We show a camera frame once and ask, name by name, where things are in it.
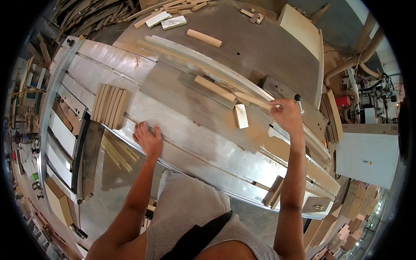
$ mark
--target white laminated board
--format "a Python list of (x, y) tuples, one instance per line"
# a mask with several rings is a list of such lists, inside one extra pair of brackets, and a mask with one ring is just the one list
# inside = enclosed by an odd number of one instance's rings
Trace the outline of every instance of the white laminated board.
[(56, 136), (62, 147), (70, 156), (73, 156), (76, 138), (53, 110), (51, 111), (51, 117), (49, 119), (49, 127), (52, 129), (53, 134)]

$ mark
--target saw table top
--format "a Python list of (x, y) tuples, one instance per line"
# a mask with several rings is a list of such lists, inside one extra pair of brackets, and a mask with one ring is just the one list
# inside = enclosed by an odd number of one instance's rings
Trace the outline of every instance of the saw table top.
[[(186, 25), (163, 31), (134, 27), (150, 15), (141, 15), (117, 39), (113, 46), (132, 45), (145, 36), (157, 35), (200, 52), (259, 84), (270, 74), (314, 104), (319, 76), (319, 61), (297, 39), (268, 18), (258, 24), (240, 12), (249, 9), (237, 1), (211, 1), (185, 15)], [(188, 29), (204, 33), (223, 43), (220, 48), (187, 36)]]

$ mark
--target cardboard box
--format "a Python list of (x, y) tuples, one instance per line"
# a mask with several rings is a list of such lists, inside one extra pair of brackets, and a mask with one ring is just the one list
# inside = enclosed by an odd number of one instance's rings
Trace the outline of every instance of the cardboard box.
[(67, 227), (72, 225), (71, 212), (69, 210), (68, 197), (58, 187), (51, 177), (45, 179), (45, 190), (48, 197), (52, 212), (61, 220)]

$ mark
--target scrap wood pile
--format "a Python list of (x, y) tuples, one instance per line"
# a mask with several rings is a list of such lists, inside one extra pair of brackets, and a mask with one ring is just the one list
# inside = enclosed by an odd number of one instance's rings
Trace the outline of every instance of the scrap wood pile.
[(93, 31), (127, 21), (134, 9), (132, 0), (58, 0), (51, 22), (59, 26), (59, 37), (88, 35)]

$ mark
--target plywood sheet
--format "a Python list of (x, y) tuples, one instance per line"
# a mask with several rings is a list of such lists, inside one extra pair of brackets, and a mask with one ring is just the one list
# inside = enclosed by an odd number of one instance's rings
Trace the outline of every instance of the plywood sheet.
[(158, 63), (140, 91), (255, 154), (267, 135), (270, 117), (250, 105), (247, 107), (250, 127), (238, 129), (232, 110), (178, 81), (181, 74), (176, 68)]
[(306, 17), (289, 4), (285, 4), (277, 22), (319, 60), (319, 30)]

